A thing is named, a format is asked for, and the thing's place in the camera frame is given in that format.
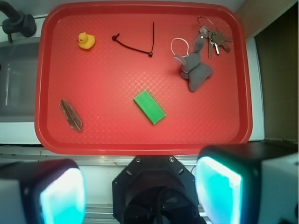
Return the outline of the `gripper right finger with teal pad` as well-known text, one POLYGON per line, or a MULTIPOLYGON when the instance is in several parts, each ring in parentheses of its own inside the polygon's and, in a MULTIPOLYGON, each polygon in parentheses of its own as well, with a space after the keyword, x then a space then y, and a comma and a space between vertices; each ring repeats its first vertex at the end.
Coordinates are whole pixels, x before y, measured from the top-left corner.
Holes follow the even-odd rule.
POLYGON ((298 145, 249 142, 206 146, 198 155, 195 186, 213 224, 296 224, 298 145))

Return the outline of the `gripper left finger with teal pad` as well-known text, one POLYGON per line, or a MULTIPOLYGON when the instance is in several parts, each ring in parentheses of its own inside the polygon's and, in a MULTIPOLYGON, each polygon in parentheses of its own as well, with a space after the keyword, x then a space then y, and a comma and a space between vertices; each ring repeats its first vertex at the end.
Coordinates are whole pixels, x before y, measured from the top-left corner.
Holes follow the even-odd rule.
POLYGON ((81 224, 85 176, 71 159, 0 165, 2 224, 81 224))

